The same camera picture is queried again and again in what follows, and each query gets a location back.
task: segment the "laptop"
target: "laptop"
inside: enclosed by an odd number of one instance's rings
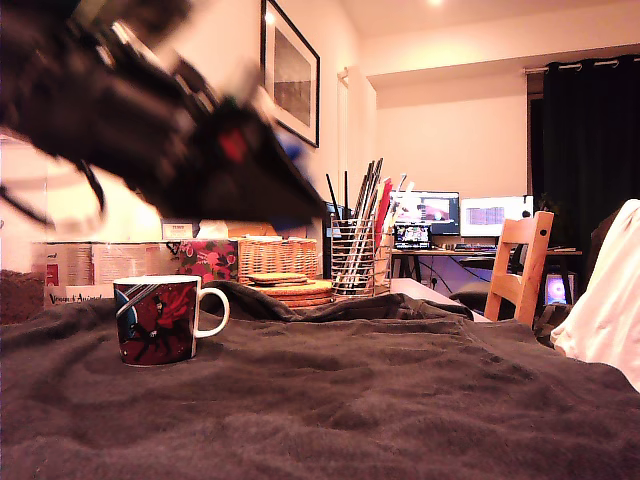
[[[431,226],[426,224],[396,224],[393,228],[398,250],[430,250],[433,245]]]

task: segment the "mug handle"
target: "mug handle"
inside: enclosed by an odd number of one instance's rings
[[[224,315],[222,316],[222,322],[213,330],[196,330],[193,332],[193,335],[196,338],[206,338],[216,335],[222,331],[227,322],[229,321],[229,300],[227,296],[217,288],[203,288],[198,292],[198,309],[200,308],[200,301],[207,295],[217,295],[222,300],[222,305],[224,307]]]

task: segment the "wooden coaster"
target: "wooden coaster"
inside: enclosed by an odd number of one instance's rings
[[[332,292],[331,280],[316,280],[306,285],[293,285],[290,287],[253,288],[266,295],[278,297],[304,297],[306,295]]]

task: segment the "dark curtain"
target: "dark curtain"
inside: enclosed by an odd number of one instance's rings
[[[584,60],[581,68],[552,63],[544,78],[542,171],[534,176],[556,213],[551,243],[576,247],[583,259],[598,224],[625,200],[640,198],[640,62],[635,58],[619,57],[614,65]]]

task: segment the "keyboard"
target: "keyboard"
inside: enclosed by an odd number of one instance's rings
[[[455,252],[495,252],[495,245],[482,245],[477,243],[456,243]]]

